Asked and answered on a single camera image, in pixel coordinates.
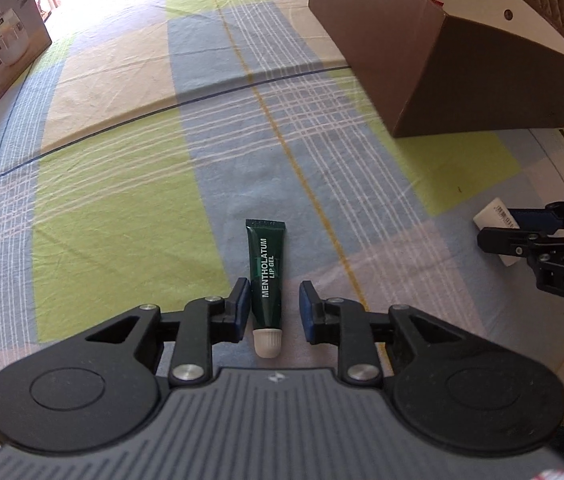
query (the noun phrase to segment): yellow line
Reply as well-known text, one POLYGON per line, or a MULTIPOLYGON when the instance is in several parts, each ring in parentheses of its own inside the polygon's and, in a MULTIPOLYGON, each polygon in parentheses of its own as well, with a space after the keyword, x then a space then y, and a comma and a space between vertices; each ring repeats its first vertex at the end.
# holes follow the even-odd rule
MULTIPOLYGON (((231 46, 233 47, 233 51, 235 52, 235 55, 240 60, 242 69, 246 73, 247 81, 249 84, 253 84, 255 83, 253 74, 251 73, 251 70, 246 64, 244 58, 242 57, 242 53, 240 52, 240 49, 238 48, 237 44, 235 43, 235 40, 233 39, 233 35, 229 30, 229 27, 226 23, 226 19, 224 18, 224 13, 222 12, 220 5, 218 4, 218 1, 217 0, 213 0, 213 1, 214 4, 216 5, 217 11, 220 13, 220 17, 222 18, 222 25, 224 26, 226 35, 229 37, 229 40, 231 41, 231 46)), ((340 259, 340 263, 342 264, 345 272, 347 273, 348 279, 351 282, 351 285, 353 286, 353 290, 358 295, 358 299, 360 300, 360 303, 364 305, 364 308, 367 308, 366 300, 364 299, 364 293, 362 292, 362 287, 360 287, 360 284, 358 283, 358 279, 356 278, 353 269, 351 269, 351 266, 347 259, 347 255, 344 253, 344 248, 342 248, 342 245, 340 244, 340 241, 338 240, 338 237, 336 236, 335 231, 333 230, 331 222, 329 221, 326 214, 324 213, 322 206, 320 206, 320 203, 318 202, 317 197, 315 196, 311 187, 309 186, 309 183, 306 181, 304 174, 302 173, 302 168, 300 168, 300 165, 297 163, 296 158, 293 156, 293 153, 291 152, 291 149, 286 143, 286 140, 284 140, 284 136, 280 132, 277 123, 275 122, 273 116, 268 110, 267 104, 264 102, 262 95, 260 94, 260 92, 255 86, 252 86, 251 90, 255 95, 255 98, 258 100, 258 103, 260 104, 260 108, 262 108, 262 111, 264 111, 264 114, 266 115, 267 120, 271 125, 271 128, 273 129, 273 132, 276 134, 276 137, 278 138, 278 142, 280 142, 280 144, 282 145, 282 149, 286 154, 286 158, 288 158, 289 162, 291 163, 291 167, 293 168, 293 171, 295 171, 296 177, 300 181, 300 184, 302 185, 304 192, 309 197, 311 204, 315 208, 315 211, 318 213, 320 221, 322 222, 322 225, 324 226, 324 229, 329 235, 329 238, 331 239, 331 243, 335 248, 335 252, 338 253, 338 258, 340 259)))

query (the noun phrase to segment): white eraser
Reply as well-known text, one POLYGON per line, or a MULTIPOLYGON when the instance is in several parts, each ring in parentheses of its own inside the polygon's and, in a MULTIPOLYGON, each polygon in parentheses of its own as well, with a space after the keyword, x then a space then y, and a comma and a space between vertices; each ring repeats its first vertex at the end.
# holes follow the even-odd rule
MULTIPOLYGON (((478 229, 483 227, 504 227, 507 229, 520 229, 516 220, 511 216, 504 202, 499 198, 495 198, 489 205, 473 217, 473 222, 478 229)), ((513 265, 520 258, 517 256, 508 256, 508 254, 500 254, 502 263, 507 267, 513 265)))

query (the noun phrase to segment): brown box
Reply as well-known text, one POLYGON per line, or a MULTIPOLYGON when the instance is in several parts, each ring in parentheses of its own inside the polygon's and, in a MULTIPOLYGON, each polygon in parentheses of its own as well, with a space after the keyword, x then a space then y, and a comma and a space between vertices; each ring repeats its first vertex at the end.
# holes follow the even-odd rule
POLYGON ((564 37, 523 0, 309 7, 393 136, 564 126, 564 37))

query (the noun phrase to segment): plaid tablecloth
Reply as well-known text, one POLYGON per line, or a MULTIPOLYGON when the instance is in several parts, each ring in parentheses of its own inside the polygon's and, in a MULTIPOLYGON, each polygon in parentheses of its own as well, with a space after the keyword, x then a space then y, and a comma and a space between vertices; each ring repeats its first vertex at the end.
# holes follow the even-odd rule
POLYGON ((303 342, 311 279, 372 310, 411 303, 564 381, 564 300, 481 253, 472 224, 496 196, 564 198, 558 132, 392 139, 307 0, 70 11, 0 101, 0 369, 139 303, 226 295, 248 275, 244 220, 264 218, 288 229, 282 355, 259 360, 247 336, 215 364, 333 365, 303 342))

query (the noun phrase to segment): lip gel tube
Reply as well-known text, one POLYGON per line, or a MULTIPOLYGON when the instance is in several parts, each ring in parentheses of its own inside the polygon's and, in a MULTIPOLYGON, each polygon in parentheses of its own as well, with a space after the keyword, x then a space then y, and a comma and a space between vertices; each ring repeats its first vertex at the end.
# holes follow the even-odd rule
POLYGON ((271 359, 282 348, 284 222, 247 220, 255 353, 271 359))

